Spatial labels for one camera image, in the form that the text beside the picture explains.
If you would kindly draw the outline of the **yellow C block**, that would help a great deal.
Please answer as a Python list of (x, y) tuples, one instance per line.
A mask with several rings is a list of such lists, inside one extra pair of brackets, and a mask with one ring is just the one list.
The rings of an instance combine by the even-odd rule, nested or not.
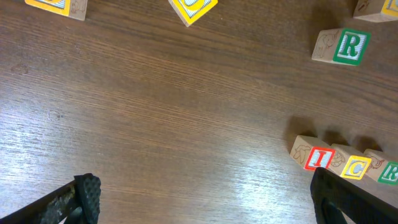
[(335, 150), (328, 170), (344, 179), (361, 180), (371, 165), (372, 159), (351, 146), (332, 144)]

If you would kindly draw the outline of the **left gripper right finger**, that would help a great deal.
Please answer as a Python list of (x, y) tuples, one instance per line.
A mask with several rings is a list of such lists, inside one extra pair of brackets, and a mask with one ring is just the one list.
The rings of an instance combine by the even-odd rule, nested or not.
[(329, 170), (315, 169), (310, 184), (317, 223), (397, 224), (397, 208), (369, 194)]

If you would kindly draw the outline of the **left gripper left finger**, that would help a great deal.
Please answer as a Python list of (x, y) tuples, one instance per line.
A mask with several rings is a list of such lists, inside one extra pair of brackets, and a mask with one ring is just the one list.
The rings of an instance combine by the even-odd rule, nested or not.
[(100, 214), (100, 178), (91, 174), (74, 176), (74, 180), (57, 190), (1, 218), (11, 223), (88, 223), (97, 224)]

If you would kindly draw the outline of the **red I block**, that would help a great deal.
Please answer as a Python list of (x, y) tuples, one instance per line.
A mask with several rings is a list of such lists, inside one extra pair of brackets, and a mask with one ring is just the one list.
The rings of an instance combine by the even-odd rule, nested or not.
[(335, 150), (319, 138), (298, 135), (290, 150), (290, 157), (304, 170), (329, 168)]

